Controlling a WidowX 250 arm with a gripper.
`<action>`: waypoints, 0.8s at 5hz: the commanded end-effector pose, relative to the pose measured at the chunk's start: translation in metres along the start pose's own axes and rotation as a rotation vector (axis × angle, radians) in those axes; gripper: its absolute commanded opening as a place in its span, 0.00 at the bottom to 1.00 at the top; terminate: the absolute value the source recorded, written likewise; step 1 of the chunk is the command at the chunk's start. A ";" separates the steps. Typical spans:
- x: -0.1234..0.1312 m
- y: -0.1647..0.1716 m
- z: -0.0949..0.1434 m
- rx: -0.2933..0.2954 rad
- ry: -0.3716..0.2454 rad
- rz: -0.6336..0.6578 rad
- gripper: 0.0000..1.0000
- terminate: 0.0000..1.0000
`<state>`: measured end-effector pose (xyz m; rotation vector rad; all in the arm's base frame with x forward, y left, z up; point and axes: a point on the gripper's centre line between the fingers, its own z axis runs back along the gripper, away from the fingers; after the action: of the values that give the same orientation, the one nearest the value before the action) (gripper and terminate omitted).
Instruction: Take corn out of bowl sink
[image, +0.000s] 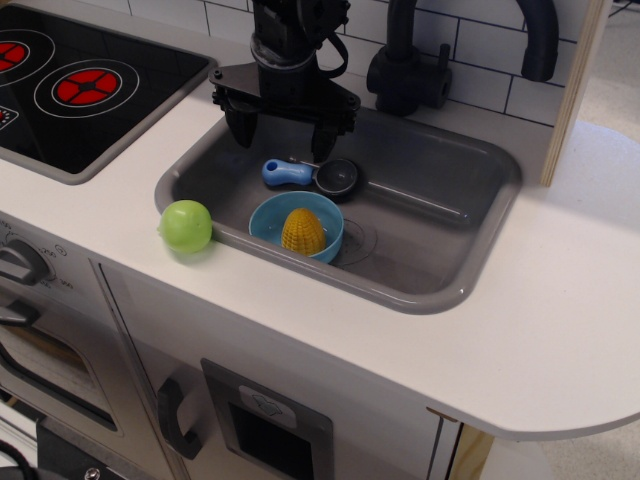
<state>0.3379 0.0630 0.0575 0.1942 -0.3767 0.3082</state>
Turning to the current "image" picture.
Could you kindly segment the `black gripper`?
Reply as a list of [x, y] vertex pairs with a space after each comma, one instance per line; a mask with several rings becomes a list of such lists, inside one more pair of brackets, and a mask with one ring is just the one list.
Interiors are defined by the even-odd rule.
[[209, 81], [213, 102], [240, 146], [251, 146], [260, 114], [311, 123], [316, 164], [328, 159], [338, 135], [354, 129], [360, 108], [359, 97], [327, 78], [316, 64], [285, 71], [256, 62], [216, 67]]

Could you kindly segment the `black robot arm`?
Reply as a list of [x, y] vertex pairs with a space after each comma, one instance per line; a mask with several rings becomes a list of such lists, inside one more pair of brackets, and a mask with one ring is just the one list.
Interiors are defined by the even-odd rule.
[[308, 123], [313, 160], [321, 163], [354, 129], [360, 99], [334, 82], [348, 66], [337, 29], [348, 22], [349, 8], [347, 1], [253, 3], [253, 61], [209, 74], [213, 103], [239, 145], [251, 146], [261, 115]]

